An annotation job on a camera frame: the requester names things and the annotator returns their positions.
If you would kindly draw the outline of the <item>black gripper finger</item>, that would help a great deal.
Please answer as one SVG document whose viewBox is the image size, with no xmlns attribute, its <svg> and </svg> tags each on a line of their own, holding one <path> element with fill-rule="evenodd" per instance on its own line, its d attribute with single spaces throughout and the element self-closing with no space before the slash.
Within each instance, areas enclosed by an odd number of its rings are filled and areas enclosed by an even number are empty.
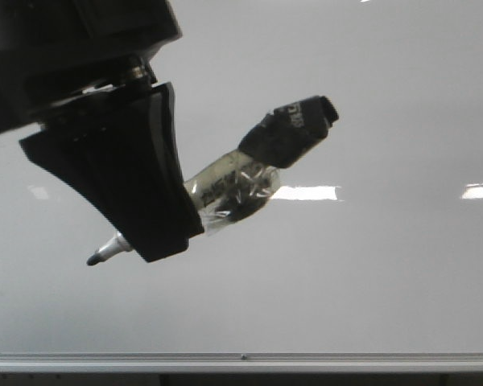
<svg viewBox="0 0 483 386">
<path fill-rule="evenodd" d="M 84 95 L 20 146 L 88 200 L 147 262 L 181 253 L 204 229 L 184 188 L 171 83 Z"/>
</svg>

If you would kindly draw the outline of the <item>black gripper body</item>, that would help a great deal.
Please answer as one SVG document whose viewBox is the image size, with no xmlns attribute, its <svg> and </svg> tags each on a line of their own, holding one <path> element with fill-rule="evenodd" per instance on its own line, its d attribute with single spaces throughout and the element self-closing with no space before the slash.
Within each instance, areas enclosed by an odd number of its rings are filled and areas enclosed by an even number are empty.
<svg viewBox="0 0 483 386">
<path fill-rule="evenodd" d="M 0 50 L 0 134 L 81 90 L 150 73 L 155 50 Z"/>
</svg>

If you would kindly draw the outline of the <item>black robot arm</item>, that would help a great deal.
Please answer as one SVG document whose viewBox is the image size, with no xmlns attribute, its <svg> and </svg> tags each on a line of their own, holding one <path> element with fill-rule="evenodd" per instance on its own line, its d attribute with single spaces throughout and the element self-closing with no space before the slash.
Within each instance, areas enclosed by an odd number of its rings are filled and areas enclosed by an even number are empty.
<svg viewBox="0 0 483 386">
<path fill-rule="evenodd" d="M 0 1 L 0 134 L 88 200 L 145 261 L 203 232 L 151 59 L 181 36 L 166 1 Z"/>
</svg>

